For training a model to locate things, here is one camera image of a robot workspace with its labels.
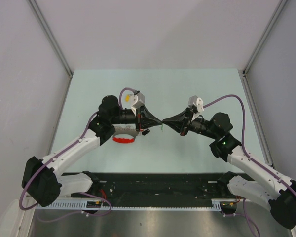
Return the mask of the red handled metal key holder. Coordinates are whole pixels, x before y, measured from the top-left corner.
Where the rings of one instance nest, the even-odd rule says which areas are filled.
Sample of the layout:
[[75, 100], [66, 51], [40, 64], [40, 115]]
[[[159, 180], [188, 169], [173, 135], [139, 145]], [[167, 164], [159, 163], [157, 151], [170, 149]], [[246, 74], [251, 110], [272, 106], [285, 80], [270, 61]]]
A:
[[134, 143], [136, 138], [140, 135], [133, 126], [115, 126], [115, 133], [112, 136], [114, 142], [121, 144], [131, 144]]

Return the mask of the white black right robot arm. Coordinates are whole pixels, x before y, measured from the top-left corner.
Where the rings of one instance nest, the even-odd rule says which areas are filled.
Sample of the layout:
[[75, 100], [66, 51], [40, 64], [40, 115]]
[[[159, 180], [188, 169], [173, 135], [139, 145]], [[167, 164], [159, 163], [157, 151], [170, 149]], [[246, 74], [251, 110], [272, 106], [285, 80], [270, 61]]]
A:
[[225, 174], [227, 180], [218, 185], [221, 197], [238, 195], [249, 199], [270, 211], [284, 228], [291, 230], [296, 227], [296, 180], [244, 151], [243, 144], [230, 133], [233, 126], [228, 114], [218, 112], [210, 120], [205, 120], [195, 116], [191, 108], [186, 108], [162, 122], [181, 136], [191, 131], [212, 138], [212, 154], [241, 169], [254, 180], [251, 183], [231, 172]]

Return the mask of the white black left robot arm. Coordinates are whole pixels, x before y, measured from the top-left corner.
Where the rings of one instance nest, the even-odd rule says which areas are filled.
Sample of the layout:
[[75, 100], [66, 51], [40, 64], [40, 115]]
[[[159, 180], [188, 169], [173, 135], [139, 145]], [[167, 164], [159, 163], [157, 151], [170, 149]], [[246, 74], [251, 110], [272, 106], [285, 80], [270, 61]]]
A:
[[22, 210], [23, 198], [29, 194], [42, 207], [52, 204], [58, 197], [84, 193], [92, 198], [98, 194], [99, 185], [91, 172], [63, 175], [76, 161], [90, 151], [99, 148], [116, 132], [116, 125], [133, 124], [136, 132], [160, 126], [161, 120], [145, 107], [141, 93], [131, 96], [132, 106], [124, 109], [114, 95], [104, 97], [98, 110], [90, 117], [85, 130], [60, 151], [43, 158], [32, 157], [26, 162], [19, 199]]

